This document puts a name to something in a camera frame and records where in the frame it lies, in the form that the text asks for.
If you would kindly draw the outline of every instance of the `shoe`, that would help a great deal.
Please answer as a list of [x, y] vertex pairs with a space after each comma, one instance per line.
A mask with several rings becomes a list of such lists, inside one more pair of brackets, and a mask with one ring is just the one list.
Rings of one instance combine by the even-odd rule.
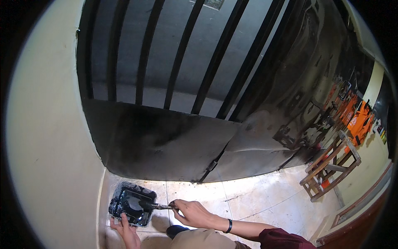
[[174, 239], [174, 237], [178, 233], [187, 231], [187, 230], [190, 230], [190, 229], [187, 227], [180, 226], [180, 225], [172, 225], [172, 226], [169, 226], [169, 228], [166, 230], [166, 234], [167, 234], [167, 236], [169, 236], [170, 239]]

